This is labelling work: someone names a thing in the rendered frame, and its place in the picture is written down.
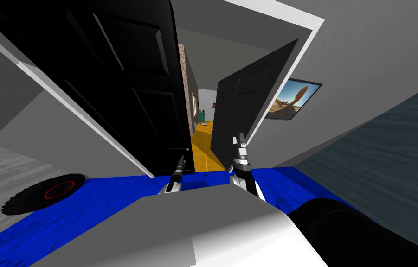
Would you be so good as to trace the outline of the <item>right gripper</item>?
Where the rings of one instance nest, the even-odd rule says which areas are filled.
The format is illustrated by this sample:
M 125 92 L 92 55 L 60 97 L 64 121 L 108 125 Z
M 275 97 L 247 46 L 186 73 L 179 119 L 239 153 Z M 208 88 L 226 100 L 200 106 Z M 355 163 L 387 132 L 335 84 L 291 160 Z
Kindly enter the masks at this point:
M 232 144 L 236 144 L 236 155 L 234 158 L 235 164 L 248 164 L 247 145 L 244 133 L 238 134 L 232 138 Z

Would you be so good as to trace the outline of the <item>small black panelled door leaf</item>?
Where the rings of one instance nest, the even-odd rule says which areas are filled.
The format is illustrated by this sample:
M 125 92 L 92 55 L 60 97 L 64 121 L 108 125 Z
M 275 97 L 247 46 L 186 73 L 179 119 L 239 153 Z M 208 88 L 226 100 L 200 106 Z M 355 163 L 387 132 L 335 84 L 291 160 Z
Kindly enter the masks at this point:
M 229 170 L 236 155 L 232 140 L 248 135 L 292 51 L 294 40 L 218 82 L 211 151 Z

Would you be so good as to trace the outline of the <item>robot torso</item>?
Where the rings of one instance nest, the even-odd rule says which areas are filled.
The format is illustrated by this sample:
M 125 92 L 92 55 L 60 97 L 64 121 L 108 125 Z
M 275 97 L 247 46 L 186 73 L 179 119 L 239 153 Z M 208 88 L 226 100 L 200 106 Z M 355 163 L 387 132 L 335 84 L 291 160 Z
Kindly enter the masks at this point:
M 233 184 L 143 197 L 31 267 L 328 267 L 279 209 Z

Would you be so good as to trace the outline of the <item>framed desert landscape picture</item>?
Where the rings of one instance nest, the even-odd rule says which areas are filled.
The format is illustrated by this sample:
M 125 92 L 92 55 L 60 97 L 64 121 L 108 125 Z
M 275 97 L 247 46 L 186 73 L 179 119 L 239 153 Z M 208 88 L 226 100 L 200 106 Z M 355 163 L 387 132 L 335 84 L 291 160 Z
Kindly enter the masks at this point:
M 322 83 L 290 78 L 272 103 L 265 118 L 291 120 L 321 86 Z

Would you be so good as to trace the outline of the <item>large black panelled door leaf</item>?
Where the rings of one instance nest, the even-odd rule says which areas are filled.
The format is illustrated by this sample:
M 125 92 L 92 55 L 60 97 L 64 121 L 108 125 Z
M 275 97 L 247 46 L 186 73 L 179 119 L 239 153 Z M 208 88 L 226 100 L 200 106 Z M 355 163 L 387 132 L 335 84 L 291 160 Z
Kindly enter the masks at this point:
M 194 174 L 171 0 L 0 0 L 42 87 L 149 176 Z

